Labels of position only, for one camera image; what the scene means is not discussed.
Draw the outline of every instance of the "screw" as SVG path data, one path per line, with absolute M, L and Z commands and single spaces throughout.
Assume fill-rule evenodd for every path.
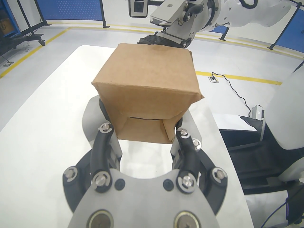
M 196 138 L 192 138 L 192 142 L 197 150 L 200 150 L 202 148 L 202 143 Z
M 217 173 L 215 174 L 216 178 L 219 180 L 222 180 L 225 178 L 225 174 L 222 171 L 217 171 Z
M 98 129 L 102 133 L 109 133 L 112 130 L 110 123 L 103 123 Z
M 108 123 L 105 123 L 101 126 L 102 130 L 108 130 L 110 128 L 110 125 Z
M 95 179 L 95 183 L 97 186 L 104 186 L 105 182 L 106 182 L 105 175 L 102 175 L 102 176 L 98 175 Z
M 78 170 L 75 166 L 71 166 L 67 168 L 63 173 L 63 175 L 65 175 L 65 177 L 67 178 L 68 183 L 73 181 L 76 178 L 77 174 L 78 174 Z
M 187 188 L 189 188 L 193 185 L 193 180 L 189 176 L 184 176 L 183 185 L 186 186 Z
M 180 133 L 181 133 L 182 136 L 187 136 L 187 135 L 188 135 L 188 132 L 187 132 L 187 130 L 185 130 L 185 129 L 181 129 L 181 130 L 180 130 Z
M 221 183 L 224 178 L 227 178 L 227 173 L 223 169 L 215 167 L 212 170 L 212 176 L 218 183 Z

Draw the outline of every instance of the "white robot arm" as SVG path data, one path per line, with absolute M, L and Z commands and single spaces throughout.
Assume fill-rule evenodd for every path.
M 280 21 L 290 7 L 289 0 L 165 0 L 150 16 L 150 22 L 164 26 L 164 30 L 140 39 L 139 43 L 186 48 L 198 31 L 248 23 L 269 27 Z

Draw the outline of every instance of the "white table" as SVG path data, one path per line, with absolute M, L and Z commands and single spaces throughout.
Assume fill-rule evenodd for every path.
M 89 150 L 81 119 L 91 85 L 113 48 L 80 46 L 30 96 L 0 132 L 0 226 L 67 227 L 72 212 L 62 187 L 64 170 Z M 225 202 L 217 215 L 221 227 L 253 227 L 240 182 L 206 100 L 190 112 L 203 150 L 228 174 Z M 153 178 L 171 170 L 170 145 L 120 141 L 121 172 Z

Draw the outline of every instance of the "brown cardboard box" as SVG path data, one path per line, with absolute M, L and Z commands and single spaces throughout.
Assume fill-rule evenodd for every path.
M 92 82 L 119 139 L 172 143 L 174 128 L 203 98 L 189 50 L 121 43 Z
M 14 30 L 14 27 L 13 27 L 11 21 L 9 20 L 9 18 L 0 20 L 0 26 L 1 26 L 1 30 L 4 35 L 12 32 Z

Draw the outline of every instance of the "white floor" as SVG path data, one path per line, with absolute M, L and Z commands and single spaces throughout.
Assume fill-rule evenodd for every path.
M 37 33 L 44 33 L 48 40 L 67 27 L 43 27 Z M 6 125 L 19 107 L 39 87 L 39 85 L 79 46 L 95 45 L 116 47 L 119 43 L 137 43 L 144 33 L 111 31 L 87 28 L 72 28 L 29 56 L 11 72 L 0 79 L 0 130 Z M 31 50 L 40 46 L 30 42 L 29 52 L 19 46 L 4 55 L 9 61 L 16 62 Z M 284 81 L 301 63 L 298 58 L 274 52 L 236 46 L 224 42 L 194 40 L 189 46 L 193 53 L 196 71 L 215 72 L 237 76 L 254 77 L 274 81 Z M 1 59 L 0 73 L 6 60 Z M 229 87 L 224 78 L 219 83 L 210 83 L 207 76 L 198 76 L 202 94 L 213 113 L 248 115 L 249 110 L 243 100 Z M 250 108 L 256 104 L 266 107 L 279 86 L 230 79 L 232 86 L 244 97 Z

